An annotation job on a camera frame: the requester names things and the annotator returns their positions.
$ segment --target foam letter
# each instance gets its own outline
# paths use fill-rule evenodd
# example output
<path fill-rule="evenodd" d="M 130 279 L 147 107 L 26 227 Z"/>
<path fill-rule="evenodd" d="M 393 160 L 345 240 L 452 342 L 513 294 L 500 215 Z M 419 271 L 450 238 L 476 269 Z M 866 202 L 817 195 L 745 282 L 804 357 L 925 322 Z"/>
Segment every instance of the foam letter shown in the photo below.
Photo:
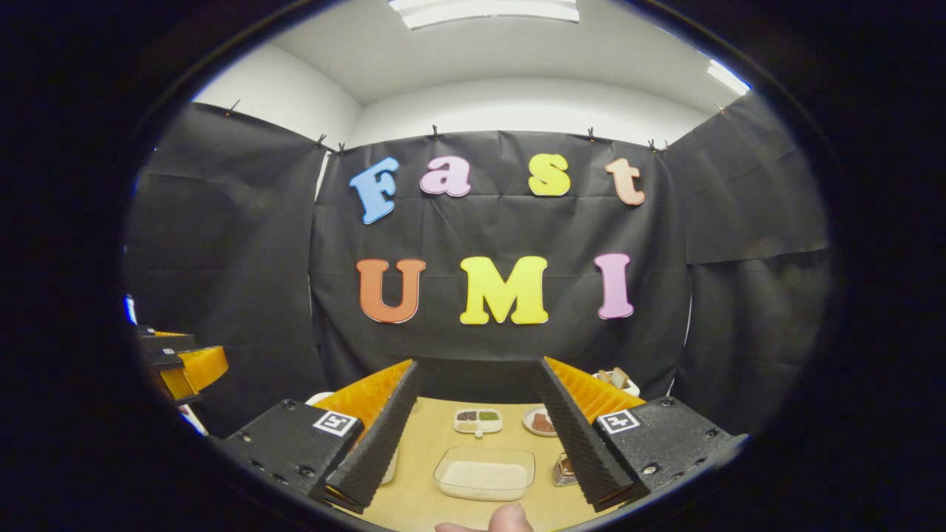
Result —
<path fill-rule="evenodd" d="M 353 186 L 361 197 L 361 204 L 364 205 L 362 220 L 366 224 L 376 222 L 394 210 L 394 202 L 386 200 L 384 194 L 394 195 L 394 178 L 388 172 L 397 170 L 398 166 L 397 159 L 388 157 L 348 182 L 348 185 Z M 379 176 L 380 179 L 376 181 L 375 176 Z"/>
<path fill-rule="evenodd" d="M 536 196 L 561 196 L 571 188 L 571 179 L 563 171 L 567 169 L 565 157 L 539 153 L 529 161 L 529 188 Z"/>
<path fill-rule="evenodd" d="M 634 307 L 627 302 L 627 280 L 624 276 L 624 267 L 630 261 L 631 257 L 623 253 L 608 253 L 594 258 L 594 263 L 601 268 L 604 285 L 604 304 L 598 310 L 598 317 L 603 320 L 626 318 L 634 313 Z"/>
<path fill-rule="evenodd" d="M 381 275 L 388 271 L 387 260 L 366 258 L 355 267 L 361 272 L 361 309 L 369 318 L 381 323 L 404 323 L 413 318 L 417 313 L 420 273 L 427 267 L 423 260 L 407 258 L 397 262 L 401 272 L 401 304 L 396 307 L 388 307 L 381 299 Z"/>
<path fill-rule="evenodd" d="M 629 205 L 644 203 L 644 193 L 634 189 L 634 178 L 640 177 L 640 170 L 630 166 L 627 159 L 611 161 L 604 170 L 614 174 L 614 187 L 618 190 L 618 197 L 622 202 Z"/>
<path fill-rule="evenodd" d="M 506 321 L 509 309 L 516 302 L 513 312 L 515 324 L 540 324 L 549 321 L 549 314 L 542 308 L 542 272 L 548 266 L 542 257 L 522 257 L 509 274 L 502 276 L 489 257 L 465 258 L 460 267 L 466 271 L 466 312 L 460 321 L 466 325 L 483 325 L 489 321 L 482 307 L 483 300 L 489 304 L 497 323 Z"/>
<path fill-rule="evenodd" d="M 437 157 L 429 163 L 429 171 L 420 178 L 421 190 L 428 194 L 443 194 L 459 198 L 470 191 L 469 185 L 470 164 L 463 157 L 448 155 Z"/>

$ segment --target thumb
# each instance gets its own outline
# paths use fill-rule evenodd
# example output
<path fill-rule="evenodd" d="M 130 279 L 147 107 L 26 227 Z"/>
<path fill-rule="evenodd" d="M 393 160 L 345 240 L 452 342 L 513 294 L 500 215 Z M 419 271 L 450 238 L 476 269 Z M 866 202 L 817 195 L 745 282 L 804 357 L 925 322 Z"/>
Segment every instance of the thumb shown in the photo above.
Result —
<path fill-rule="evenodd" d="M 493 519 L 489 522 L 488 532 L 534 532 L 532 526 L 526 521 L 526 510 L 521 504 L 500 506 L 493 513 Z"/>

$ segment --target white powder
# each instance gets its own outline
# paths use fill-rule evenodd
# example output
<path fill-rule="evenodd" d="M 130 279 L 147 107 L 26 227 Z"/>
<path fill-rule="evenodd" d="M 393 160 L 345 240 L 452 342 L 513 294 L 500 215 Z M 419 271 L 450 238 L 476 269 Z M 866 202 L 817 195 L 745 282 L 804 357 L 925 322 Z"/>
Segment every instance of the white powder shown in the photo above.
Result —
<path fill-rule="evenodd" d="M 485 501 L 514 501 L 526 492 L 529 472 L 518 464 L 450 462 L 441 476 L 447 495 Z"/>

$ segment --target sectioned condiment tray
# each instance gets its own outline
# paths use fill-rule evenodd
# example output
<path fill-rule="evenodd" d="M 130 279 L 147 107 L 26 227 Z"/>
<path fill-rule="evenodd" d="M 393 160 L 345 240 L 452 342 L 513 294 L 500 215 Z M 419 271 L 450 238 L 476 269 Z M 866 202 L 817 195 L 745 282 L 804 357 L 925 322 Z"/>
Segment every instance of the sectioned condiment tray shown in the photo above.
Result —
<path fill-rule="evenodd" d="M 454 413 L 453 429 L 458 433 L 482 437 L 483 434 L 502 430 L 502 416 L 492 408 L 464 408 Z"/>

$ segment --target orange letter u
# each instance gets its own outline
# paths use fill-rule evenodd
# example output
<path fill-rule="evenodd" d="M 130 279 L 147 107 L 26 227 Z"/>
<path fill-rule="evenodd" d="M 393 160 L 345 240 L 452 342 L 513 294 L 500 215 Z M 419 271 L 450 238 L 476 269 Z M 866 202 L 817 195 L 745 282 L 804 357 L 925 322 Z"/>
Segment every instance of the orange letter u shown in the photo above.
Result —
<path fill-rule="evenodd" d="M 401 304 L 388 307 L 381 299 L 382 276 L 388 271 L 388 261 L 379 258 L 359 260 L 361 272 L 361 309 L 369 318 L 381 323 L 404 323 L 417 313 L 417 299 L 420 295 L 420 273 L 427 264 L 416 258 L 406 258 L 397 262 L 397 270 L 402 274 Z"/>

